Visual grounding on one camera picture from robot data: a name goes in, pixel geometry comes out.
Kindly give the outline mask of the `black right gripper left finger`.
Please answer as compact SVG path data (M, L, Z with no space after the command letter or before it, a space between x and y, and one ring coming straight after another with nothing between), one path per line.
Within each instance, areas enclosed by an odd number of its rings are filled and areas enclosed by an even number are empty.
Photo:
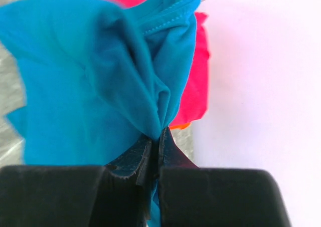
M107 165L1 168L1 226L146 226L153 143L142 136Z

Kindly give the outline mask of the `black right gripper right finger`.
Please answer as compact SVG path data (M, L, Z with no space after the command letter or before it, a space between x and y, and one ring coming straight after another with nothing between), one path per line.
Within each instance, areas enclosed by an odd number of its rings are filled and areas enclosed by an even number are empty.
M290 226L279 187L265 170L197 167L168 128L158 162L162 226Z

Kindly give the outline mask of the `blue t shirt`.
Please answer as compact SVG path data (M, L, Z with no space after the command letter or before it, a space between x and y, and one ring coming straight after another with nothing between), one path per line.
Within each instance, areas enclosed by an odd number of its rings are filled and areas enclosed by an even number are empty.
M158 144L188 80L200 1L3 5L1 43L25 87L26 105L7 115L25 140L23 165L107 165L145 136L153 143L146 226L161 226Z

